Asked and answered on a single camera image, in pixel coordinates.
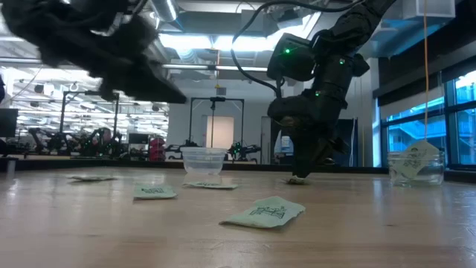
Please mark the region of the white blue sign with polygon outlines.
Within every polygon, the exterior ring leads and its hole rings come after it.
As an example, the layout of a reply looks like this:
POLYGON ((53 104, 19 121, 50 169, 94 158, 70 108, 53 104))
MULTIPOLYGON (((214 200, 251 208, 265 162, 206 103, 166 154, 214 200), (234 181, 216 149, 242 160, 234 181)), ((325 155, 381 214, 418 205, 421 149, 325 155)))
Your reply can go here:
POLYGON ((284 154, 293 154, 294 145, 291 138, 288 135, 282 135, 280 138, 280 152, 284 154))

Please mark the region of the red cart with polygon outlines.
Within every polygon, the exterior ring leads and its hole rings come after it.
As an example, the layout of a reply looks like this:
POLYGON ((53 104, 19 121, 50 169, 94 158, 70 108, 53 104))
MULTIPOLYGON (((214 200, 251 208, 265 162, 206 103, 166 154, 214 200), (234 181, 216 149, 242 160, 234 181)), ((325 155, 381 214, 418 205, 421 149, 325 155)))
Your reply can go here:
POLYGON ((151 162, 164 162, 166 159, 165 154, 165 141, 161 137, 151 138, 149 140, 149 160, 151 162))

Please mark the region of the clear plastic bowl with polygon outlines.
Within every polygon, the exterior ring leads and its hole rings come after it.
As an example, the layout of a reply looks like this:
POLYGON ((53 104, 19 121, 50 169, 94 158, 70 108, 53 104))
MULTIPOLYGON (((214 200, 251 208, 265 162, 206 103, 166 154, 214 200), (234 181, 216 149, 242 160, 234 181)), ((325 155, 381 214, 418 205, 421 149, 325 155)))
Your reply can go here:
POLYGON ((217 175, 224 164, 226 149, 208 147, 182 147, 184 169, 188 173, 217 175))

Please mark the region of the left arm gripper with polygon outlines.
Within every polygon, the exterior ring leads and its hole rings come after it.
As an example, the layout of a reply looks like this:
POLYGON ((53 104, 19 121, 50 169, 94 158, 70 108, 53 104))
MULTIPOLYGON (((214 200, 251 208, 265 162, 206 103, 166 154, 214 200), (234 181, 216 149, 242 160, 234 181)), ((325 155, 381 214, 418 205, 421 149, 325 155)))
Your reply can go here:
POLYGON ((49 10, 42 15, 48 35, 42 38, 40 54, 47 65, 57 67, 68 62, 92 77, 101 78, 99 91, 103 98, 118 90, 137 101, 187 102, 180 89, 144 53, 155 38, 155 31, 140 16, 134 15, 110 35, 101 35, 94 32, 105 21, 101 13, 86 18, 72 11, 49 10))

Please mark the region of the black monitor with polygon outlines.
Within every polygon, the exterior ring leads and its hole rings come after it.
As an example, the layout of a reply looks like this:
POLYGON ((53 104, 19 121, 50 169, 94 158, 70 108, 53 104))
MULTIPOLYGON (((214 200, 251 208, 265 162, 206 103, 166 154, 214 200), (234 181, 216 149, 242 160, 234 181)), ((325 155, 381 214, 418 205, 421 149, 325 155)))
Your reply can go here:
POLYGON ((0 138, 15 136, 18 116, 18 109, 0 109, 0 138))

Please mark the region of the black gantry frame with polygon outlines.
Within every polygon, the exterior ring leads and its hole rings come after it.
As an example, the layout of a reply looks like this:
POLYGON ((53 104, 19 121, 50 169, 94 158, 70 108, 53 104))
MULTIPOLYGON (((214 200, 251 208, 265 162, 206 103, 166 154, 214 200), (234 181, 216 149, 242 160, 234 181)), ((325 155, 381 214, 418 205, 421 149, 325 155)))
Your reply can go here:
MULTIPOLYGON (((59 124, 59 132, 65 133, 64 132, 64 123, 65 123, 65 114, 66 114, 66 106, 70 103, 70 100, 68 99, 68 96, 72 95, 71 99, 74 100, 78 95, 86 95, 86 96, 100 96, 99 92, 94 92, 91 90, 88 91, 82 91, 82 92, 73 92, 73 91, 64 91, 63 92, 63 97, 62 97, 62 109, 61 109, 61 114, 60 114, 60 124, 59 124)), ((118 111, 119 111, 119 104, 120 104, 120 98, 118 93, 114 93, 113 97, 111 100, 105 100, 104 103, 111 103, 114 107, 114 124, 113 124, 113 132, 118 131, 118 111)))
POLYGON ((192 125, 193 125, 193 110, 194 110, 194 101, 210 101, 211 102, 211 110, 212 114, 216 109, 216 102, 234 102, 239 101, 241 103, 241 108, 239 109, 241 112, 241 140, 240 143, 243 144, 244 142, 244 115, 245 115, 245 100, 242 98, 225 98, 225 97, 209 97, 209 98, 195 98, 192 97, 190 99, 190 111, 189 111, 189 127, 188 127, 188 141, 192 141, 192 125))

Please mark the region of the clear glass jar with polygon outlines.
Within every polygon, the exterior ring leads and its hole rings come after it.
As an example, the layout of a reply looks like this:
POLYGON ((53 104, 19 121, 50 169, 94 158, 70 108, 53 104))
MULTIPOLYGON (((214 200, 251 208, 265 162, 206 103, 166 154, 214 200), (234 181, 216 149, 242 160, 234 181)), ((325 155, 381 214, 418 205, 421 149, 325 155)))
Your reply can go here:
POLYGON ((394 186, 400 187, 419 187, 440 185, 443 182, 445 171, 445 156, 440 152, 440 158, 430 162, 424 167, 415 179, 406 179, 403 175, 392 170, 392 164, 401 152, 391 152, 387 155, 387 163, 389 168, 390 180, 394 186))

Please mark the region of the silver ventilation duct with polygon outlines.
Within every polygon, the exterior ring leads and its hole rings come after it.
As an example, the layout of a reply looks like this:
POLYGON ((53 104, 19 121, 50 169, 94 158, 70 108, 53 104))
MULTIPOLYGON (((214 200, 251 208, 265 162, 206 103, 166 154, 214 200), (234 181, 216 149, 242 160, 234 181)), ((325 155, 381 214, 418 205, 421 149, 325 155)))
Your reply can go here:
POLYGON ((179 16, 176 0, 150 0, 152 8, 162 22, 173 22, 179 16))

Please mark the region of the black table edge frame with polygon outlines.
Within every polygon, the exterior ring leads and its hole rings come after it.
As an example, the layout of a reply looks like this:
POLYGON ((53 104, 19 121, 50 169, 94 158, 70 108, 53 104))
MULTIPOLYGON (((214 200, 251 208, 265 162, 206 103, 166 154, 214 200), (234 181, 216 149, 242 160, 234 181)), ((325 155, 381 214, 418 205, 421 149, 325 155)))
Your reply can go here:
MULTIPOLYGON (((181 162, 136 162, 105 159, 20 159, 0 158, 0 173, 7 171, 9 163, 15 165, 14 170, 51 170, 68 168, 169 168, 179 169, 184 165, 181 162)), ((224 164, 223 170, 259 171, 259 172, 291 172, 291 165, 251 165, 251 164, 224 164)), ((387 167, 336 167, 321 166, 313 170, 314 173, 357 173, 357 174, 388 174, 387 167)), ((460 182, 476 185, 476 170, 459 169, 445 170, 445 182, 460 182)))

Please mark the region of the black cabinet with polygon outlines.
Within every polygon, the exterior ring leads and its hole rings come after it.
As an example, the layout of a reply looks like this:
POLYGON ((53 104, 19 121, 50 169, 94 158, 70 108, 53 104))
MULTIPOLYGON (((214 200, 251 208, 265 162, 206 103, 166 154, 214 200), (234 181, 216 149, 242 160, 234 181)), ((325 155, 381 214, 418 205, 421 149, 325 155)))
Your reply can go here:
POLYGON ((271 140, 273 141, 273 161, 277 165, 290 165, 293 161, 294 154, 284 154, 280 152, 280 138, 282 135, 288 135, 287 130, 284 130, 275 121, 271 123, 271 140))
POLYGON ((339 119, 336 132, 347 145, 347 152, 334 153, 333 159, 337 166, 352 167, 358 166, 358 120, 339 119))

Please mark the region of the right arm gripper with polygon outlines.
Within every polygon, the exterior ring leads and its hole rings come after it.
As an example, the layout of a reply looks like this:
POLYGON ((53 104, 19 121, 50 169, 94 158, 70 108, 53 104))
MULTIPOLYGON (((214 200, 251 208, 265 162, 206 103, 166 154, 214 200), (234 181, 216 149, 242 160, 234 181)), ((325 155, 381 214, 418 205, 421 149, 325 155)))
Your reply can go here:
POLYGON ((336 133, 341 110, 346 106, 340 95, 312 89, 270 103, 268 116, 283 128, 294 146, 293 176, 305 179, 332 153, 348 151, 348 143, 336 133))

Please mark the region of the white ceiling unit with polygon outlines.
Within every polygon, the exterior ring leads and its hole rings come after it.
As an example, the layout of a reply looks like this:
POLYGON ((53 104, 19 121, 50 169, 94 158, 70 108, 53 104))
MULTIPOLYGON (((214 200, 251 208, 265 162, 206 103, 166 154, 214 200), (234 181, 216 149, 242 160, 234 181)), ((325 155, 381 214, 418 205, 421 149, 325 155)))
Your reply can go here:
POLYGON ((402 0, 404 19, 420 18, 454 18, 455 0, 402 0))

